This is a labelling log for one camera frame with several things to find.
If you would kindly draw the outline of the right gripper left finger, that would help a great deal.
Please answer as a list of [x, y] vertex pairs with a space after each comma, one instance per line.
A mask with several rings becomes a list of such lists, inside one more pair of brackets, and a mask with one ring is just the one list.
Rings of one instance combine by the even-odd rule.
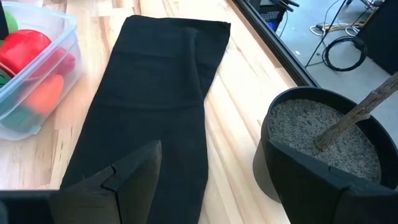
[[162, 145], [151, 141], [49, 199], [54, 224], [146, 224]]

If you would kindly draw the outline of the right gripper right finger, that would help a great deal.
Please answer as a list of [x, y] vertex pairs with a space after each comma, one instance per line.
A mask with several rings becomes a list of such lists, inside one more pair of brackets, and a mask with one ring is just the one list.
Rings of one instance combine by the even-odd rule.
[[398, 192], [274, 140], [265, 157], [291, 224], [398, 224]]

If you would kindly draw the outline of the orange toy carrot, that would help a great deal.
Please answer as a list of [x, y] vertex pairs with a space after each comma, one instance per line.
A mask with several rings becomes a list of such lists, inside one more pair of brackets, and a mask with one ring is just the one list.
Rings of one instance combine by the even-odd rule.
[[51, 74], [36, 87], [23, 84], [0, 103], [0, 113], [6, 113], [0, 124], [17, 133], [28, 133], [55, 109], [63, 91], [64, 78]]

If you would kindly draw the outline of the red toy strawberry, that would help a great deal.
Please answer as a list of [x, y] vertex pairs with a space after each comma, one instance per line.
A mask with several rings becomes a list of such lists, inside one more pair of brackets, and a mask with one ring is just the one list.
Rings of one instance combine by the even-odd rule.
[[63, 47], [59, 47], [46, 61], [48, 68], [53, 73], [65, 76], [74, 70], [76, 58], [73, 54], [68, 53]]

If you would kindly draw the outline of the striped toy watermelon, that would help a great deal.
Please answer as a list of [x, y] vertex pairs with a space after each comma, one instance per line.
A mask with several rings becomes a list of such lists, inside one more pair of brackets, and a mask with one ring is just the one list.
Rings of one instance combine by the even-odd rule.
[[7, 82], [9, 82], [11, 77], [0, 69], [0, 88], [2, 88]]

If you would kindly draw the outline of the red toy bell pepper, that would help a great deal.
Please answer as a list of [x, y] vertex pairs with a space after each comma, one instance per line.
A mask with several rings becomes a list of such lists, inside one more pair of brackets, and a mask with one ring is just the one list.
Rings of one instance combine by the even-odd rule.
[[13, 78], [51, 43], [36, 30], [21, 29], [9, 34], [0, 46], [0, 69]]

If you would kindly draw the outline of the light green toy pear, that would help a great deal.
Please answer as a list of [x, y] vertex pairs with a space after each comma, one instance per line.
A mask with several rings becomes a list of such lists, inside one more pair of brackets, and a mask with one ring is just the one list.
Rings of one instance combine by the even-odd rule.
[[4, 15], [7, 22], [8, 33], [11, 34], [16, 32], [19, 29], [16, 18], [8, 11], [5, 11]]

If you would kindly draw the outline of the clear plastic tupperware container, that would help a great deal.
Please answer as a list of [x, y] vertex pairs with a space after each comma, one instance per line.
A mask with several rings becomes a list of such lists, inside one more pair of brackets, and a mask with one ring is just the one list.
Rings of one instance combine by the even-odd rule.
[[[36, 87], [49, 75], [57, 74], [53, 73], [51, 68], [48, 68], [46, 61], [59, 47], [63, 47], [68, 53], [75, 56], [76, 64], [74, 70], [63, 77], [64, 86], [62, 95], [56, 105], [57, 107], [81, 76], [81, 53], [76, 36], [75, 18], [44, 7], [3, 1], [0, 3], [0, 46], [9, 35], [4, 15], [5, 11], [10, 12], [16, 18], [18, 30], [31, 29], [39, 31], [45, 34], [52, 43], [0, 88], [0, 103], [4, 102], [11, 93], [20, 89], [23, 84], [31, 83], [33, 87]], [[8, 130], [0, 124], [0, 139], [16, 141], [37, 134], [48, 116], [35, 129], [25, 134]]]

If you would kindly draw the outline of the artificial plant in black pot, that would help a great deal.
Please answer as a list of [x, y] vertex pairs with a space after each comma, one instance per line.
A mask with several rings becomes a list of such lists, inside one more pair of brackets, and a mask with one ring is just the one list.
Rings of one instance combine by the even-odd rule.
[[253, 161], [257, 184], [271, 199], [280, 198], [271, 181], [267, 140], [276, 140], [329, 166], [392, 190], [398, 190], [398, 148], [371, 112], [398, 91], [398, 72], [373, 92], [374, 103], [326, 150], [315, 146], [320, 136], [356, 107], [353, 101], [315, 87], [291, 88], [271, 103], [261, 127]]

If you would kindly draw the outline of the black cloth mat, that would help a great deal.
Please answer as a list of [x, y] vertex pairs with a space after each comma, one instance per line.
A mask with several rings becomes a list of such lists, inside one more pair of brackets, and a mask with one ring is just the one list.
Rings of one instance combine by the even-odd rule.
[[62, 187], [159, 140], [162, 162], [147, 224], [198, 224], [208, 181], [204, 100], [230, 28], [220, 21], [126, 18]]

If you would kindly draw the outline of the black equipment case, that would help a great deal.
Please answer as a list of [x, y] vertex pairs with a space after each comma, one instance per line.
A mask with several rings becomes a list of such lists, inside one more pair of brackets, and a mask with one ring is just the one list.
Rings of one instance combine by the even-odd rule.
[[398, 0], [385, 0], [357, 37], [383, 70], [390, 75], [398, 72]]

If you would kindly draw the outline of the black computer tower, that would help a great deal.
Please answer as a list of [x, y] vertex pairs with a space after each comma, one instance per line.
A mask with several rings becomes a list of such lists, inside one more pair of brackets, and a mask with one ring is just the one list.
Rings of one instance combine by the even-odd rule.
[[287, 11], [293, 12], [294, 7], [300, 5], [294, 0], [248, 0], [260, 16], [265, 20], [268, 26], [277, 31], [284, 14]]

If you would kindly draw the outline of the black aluminium table frame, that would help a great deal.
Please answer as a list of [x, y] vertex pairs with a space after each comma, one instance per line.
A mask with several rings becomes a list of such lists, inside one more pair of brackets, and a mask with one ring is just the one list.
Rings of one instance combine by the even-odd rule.
[[266, 53], [275, 69], [282, 72], [282, 77], [298, 86], [320, 86], [249, 2], [246, 0], [227, 0], [227, 2], [262, 51]]

